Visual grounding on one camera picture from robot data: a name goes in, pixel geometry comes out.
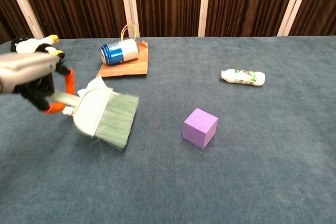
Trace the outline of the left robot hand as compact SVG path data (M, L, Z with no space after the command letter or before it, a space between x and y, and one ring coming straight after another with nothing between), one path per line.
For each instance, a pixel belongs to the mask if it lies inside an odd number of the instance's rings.
M65 92L55 89L53 73L64 77ZM20 94L38 110L57 113L65 106L75 106L75 74L59 57L43 52L1 55L1 94Z

